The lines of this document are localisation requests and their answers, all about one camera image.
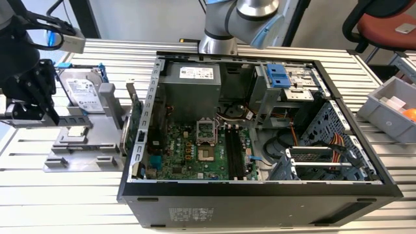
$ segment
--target red chair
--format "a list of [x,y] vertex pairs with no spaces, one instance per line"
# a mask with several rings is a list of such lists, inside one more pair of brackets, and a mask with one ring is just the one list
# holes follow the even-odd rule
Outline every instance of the red chair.
[[416,18],[404,13],[415,3],[416,0],[359,0],[344,22],[343,33],[349,41],[359,43],[356,52],[363,53],[368,44],[376,47],[365,63],[380,48],[416,50],[416,29],[407,34],[396,31],[404,23],[416,26]]

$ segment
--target green circuit board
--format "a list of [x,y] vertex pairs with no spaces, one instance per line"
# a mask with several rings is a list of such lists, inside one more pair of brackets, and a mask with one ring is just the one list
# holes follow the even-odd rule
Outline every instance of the green circuit board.
[[[247,143],[247,140],[249,141],[247,129],[240,130],[240,139],[244,141],[244,144]],[[207,149],[209,146],[197,146],[195,142],[196,126],[171,125],[168,127],[168,150],[161,158],[161,170],[156,173],[159,180],[229,180],[224,128],[219,129],[217,143],[215,147],[212,147],[213,159],[209,158],[211,160],[204,161],[199,160],[199,150]],[[241,149],[241,156],[243,162],[245,162],[245,149]],[[252,166],[252,172],[245,174],[247,180],[257,179],[255,162],[252,162]]]

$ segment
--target orange object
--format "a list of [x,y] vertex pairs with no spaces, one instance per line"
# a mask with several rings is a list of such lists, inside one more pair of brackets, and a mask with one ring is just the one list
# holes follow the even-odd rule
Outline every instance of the orange object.
[[405,110],[401,114],[404,114],[411,120],[416,121],[416,109],[415,108]]

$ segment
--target gray plastic bin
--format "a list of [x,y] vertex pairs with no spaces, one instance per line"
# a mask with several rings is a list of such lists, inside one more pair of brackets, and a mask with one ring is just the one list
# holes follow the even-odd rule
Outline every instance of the gray plastic bin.
[[416,143],[415,121],[380,101],[392,96],[407,103],[404,109],[416,108],[416,87],[393,77],[368,94],[368,101],[357,114],[400,143]]

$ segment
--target motherboard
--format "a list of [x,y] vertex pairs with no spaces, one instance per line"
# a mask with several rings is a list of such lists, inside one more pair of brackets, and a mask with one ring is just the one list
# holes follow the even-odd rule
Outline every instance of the motherboard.
[[[252,144],[248,130],[236,126],[217,127],[216,122],[212,121],[211,125],[209,120],[204,120],[199,124],[200,126],[195,124],[168,125],[164,154],[151,156],[152,168],[147,170],[147,178],[212,181],[257,180],[256,162],[249,159]],[[237,145],[236,141],[231,142],[228,139],[231,130],[237,133]],[[203,142],[201,138],[209,138],[212,141]],[[239,159],[232,159],[231,154],[236,155]],[[233,172],[236,160],[240,161],[237,170],[241,178],[237,178]]]

